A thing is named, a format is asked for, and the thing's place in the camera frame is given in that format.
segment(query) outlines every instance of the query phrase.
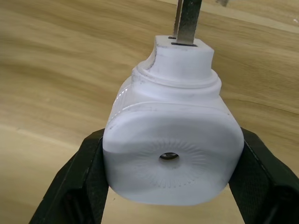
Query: white plastic housing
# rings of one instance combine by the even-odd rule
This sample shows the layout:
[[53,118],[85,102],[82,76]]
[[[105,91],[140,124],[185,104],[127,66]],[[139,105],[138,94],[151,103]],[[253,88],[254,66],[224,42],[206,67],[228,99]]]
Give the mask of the white plastic housing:
[[[108,183],[142,203],[195,205],[227,185],[243,134],[219,96],[214,50],[195,39],[173,45],[156,36],[149,58],[121,86],[105,129]],[[174,160],[160,155],[176,153]]]

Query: wooden table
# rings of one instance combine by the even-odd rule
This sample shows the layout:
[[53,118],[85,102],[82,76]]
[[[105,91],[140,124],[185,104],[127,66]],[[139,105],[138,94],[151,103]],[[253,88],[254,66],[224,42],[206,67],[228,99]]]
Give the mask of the wooden table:
[[[83,138],[105,127],[121,83],[172,33],[175,0],[0,0],[0,222],[27,223]],[[299,3],[206,0],[197,38],[221,95],[299,175]],[[192,207],[109,192],[103,224],[242,224],[229,188]]]

